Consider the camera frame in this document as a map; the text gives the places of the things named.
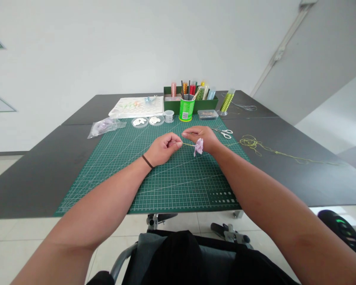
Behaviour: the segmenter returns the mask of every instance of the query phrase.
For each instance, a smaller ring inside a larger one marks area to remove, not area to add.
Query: green cup
[[[187,96],[189,96],[190,100],[183,100],[181,98],[181,105],[179,108],[179,119],[182,122],[189,122],[193,119],[193,110],[194,110],[194,104],[195,101],[193,101],[192,99],[194,98],[194,95],[185,95],[185,98],[187,98]]]

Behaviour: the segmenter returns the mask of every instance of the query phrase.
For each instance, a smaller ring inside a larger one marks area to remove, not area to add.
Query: purple flower
[[[197,143],[194,146],[194,157],[196,156],[196,153],[198,152],[199,154],[203,153],[203,139],[199,138]]]

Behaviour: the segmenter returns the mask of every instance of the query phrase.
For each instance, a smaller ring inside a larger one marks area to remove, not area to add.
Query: person's arm
[[[144,156],[155,167],[181,146],[180,137],[168,133]],[[90,191],[55,225],[12,284],[84,284],[93,252],[121,224],[150,170],[138,158]]]
[[[356,253],[291,191],[236,155],[208,127],[183,137],[203,139],[245,213],[276,243],[302,284],[356,284]]]

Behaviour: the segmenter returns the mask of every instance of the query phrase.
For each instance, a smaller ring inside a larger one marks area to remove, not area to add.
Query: black table
[[[92,125],[94,122],[108,118],[108,113],[113,109],[120,98],[148,97],[154,95],[163,96],[163,93],[96,95],[63,122],[62,125]]]
[[[227,94],[227,90],[225,91],[217,91],[215,95],[217,98],[219,98],[219,103],[218,103],[218,109],[222,105],[224,101],[224,97],[222,94]],[[236,90],[235,95],[232,98],[232,102],[235,104],[239,105],[245,105],[245,106],[256,106],[257,110],[256,111],[246,111],[244,109],[241,109],[232,103],[229,105],[228,108],[228,115],[222,117],[223,120],[228,120],[228,119],[251,119],[251,118],[278,118],[279,116],[272,111],[270,111],[268,108],[266,108],[264,105],[260,104],[257,102],[255,99],[252,97],[248,96],[241,90]]]
[[[0,219],[54,214],[100,140],[87,139],[92,123],[105,118],[121,97],[124,95],[95,96],[0,176]],[[227,118],[224,123],[237,140],[249,134],[283,153],[344,165],[300,165],[292,158],[261,149],[259,157],[242,146],[254,165],[308,206],[356,205],[356,169],[281,118],[263,114],[251,119]]]

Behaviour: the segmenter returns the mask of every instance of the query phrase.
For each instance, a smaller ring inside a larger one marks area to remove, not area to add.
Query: green cutting mat
[[[134,128],[131,119],[122,119],[127,126],[103,135],[92,152],[74,184],[66,194],[56,216],[64,215],[76,202],[95,186],[114,173],[123,169],[143,155],[155,138],[174,132],[181,137],[183,130],[195,125],[207,125],[220,130],[226,129],[218,118],[200,121],[194,115],[191,122],[181,122],[174,116],[174,122],[160,126],[148,125]],[[223,144],[237,141],[226,139],[216,132]],[[184,143],[191,143],[183,138]],[[229,148],[249,161],[240,144]],[[169,213],[194,211],[237,210],[237,203],[227,180],[215,159],[206,152],[193,156],[194,148],[183,145],[164,165],[156,167],[145,178],[131,205],[129,213]]]

